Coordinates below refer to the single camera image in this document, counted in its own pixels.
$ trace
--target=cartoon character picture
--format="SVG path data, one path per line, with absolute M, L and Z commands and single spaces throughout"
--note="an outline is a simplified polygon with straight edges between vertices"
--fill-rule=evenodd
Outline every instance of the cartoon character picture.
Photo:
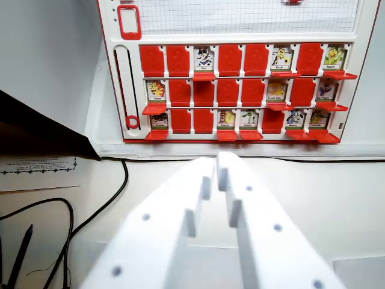
M 166 102 L 165 85 L 160 80 L 149 80 L 146 83 L 149 102 Z
M 152 129 L 168 129 L 167 113 L 162 113 L 157 116 L 150 116 Z
M 286 94 L 286 84 L 279 81 L 269 82 L 267 87 L 267 102 L 284 102 Z
M 258 123 L 258 114 L 255 110 L 242 110 L 241 122 L 239 128 L 256 129 Z
M 286 119 L 286 129 L 302 129 L 305 115 L 303 110 L 292 110 L 290 116 Z
M 219 123 L 226 123 L 226 112 L 222 110 L 219 114 Z
M 235 113 L 232 111 L 218 111 L 218 129 L 234 129 Z
M 338 46 L 329 46 L 326 50 L 324 69 L 342 69 L 346 50 Z
M 326 128 L 330 113 L 325 110 L 314 110 L 310 117 L 309 128 Z
M 195 71 L 211 71 L 214 69 L 214 53 L 210 47 L 194 48 L 194 70 Z
M 330 78 L 322 79 L 319 82 L 316 101 L 332 101 L 336 93 L 337 83 Z
M 289 70 L 292 60 L 292 50 L 288 47 L 274 47 L 271 70 Z

